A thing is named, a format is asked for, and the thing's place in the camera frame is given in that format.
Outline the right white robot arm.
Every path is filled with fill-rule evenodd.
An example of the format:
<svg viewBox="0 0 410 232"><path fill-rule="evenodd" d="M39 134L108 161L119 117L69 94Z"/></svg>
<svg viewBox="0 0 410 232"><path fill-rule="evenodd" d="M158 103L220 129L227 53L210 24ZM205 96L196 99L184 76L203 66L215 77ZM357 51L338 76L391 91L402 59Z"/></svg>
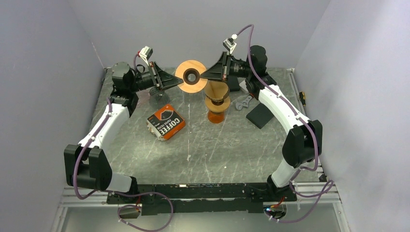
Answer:
<svg viewBox="0 0 410 232"><path fill-rule="evenodd" d="M243 77L248 92L265 106L287 132L282 148L282 161L270 175L272 184L266 194L273 201L285 194L285 186L302 170L315 171L322 146L322 124L301 113L282 93L276 81L267 73L267 55L264 47L252 45L246 60L236 59L223 52L219 60L202 77L225 82Z"/></svg>

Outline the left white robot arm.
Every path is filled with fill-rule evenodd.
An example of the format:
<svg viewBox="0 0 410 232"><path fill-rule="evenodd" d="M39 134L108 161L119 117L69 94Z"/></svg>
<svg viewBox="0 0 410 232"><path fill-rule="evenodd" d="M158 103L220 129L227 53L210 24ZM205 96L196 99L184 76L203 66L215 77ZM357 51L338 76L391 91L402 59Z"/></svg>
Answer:
<svg viewBox="0 0 410 232"><path fill-rule="evenodd" d="M103 115L78 144L64 149L66 181L76 189L117 191L125 202L132 203L139 196L136 179L113 172L104 150L134 113L139 100L137 92L152 87L167 90L183 80L165 72L155 62L149 62L143 72L119 62L111 68L110 75L113 89Z"/></svg>

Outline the brown paper coffee filter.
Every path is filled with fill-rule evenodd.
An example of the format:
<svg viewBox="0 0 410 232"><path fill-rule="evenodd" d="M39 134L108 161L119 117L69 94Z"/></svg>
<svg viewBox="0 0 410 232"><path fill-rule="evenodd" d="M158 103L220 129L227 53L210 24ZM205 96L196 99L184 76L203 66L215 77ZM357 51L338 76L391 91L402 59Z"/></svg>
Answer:
<svg viewBox="0 0 410 232"><path fill-rule="evenodd" d="M229 96L230 90L225 82L208 81L204 92L209 99L219 102Z"/></svg>

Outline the orange glass carafe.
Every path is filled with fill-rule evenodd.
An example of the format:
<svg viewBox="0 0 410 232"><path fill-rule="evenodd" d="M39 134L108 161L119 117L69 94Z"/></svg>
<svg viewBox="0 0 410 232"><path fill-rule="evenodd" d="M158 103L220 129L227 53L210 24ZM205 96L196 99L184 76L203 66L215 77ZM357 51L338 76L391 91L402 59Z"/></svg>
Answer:
<svg viewBox="0 0 410 232"><path fill-rule="evenodd" d="M208 111L207 118L211 123L219 124L225 119L225 112Z"/></svg>

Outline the orange coffee filter box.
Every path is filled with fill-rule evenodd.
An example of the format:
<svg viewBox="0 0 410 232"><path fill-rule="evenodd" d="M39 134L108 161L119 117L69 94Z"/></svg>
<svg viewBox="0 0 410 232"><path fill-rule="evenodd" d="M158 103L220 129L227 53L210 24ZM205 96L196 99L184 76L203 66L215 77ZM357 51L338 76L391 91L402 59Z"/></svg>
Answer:
<svg viewBox="0 0 410 232"><path fill-rule="evenodd" d="M169 140L186 125L185 119L171 104L166 104L148 117L146 123L149 132L154 134L160 141Z"/></svg>

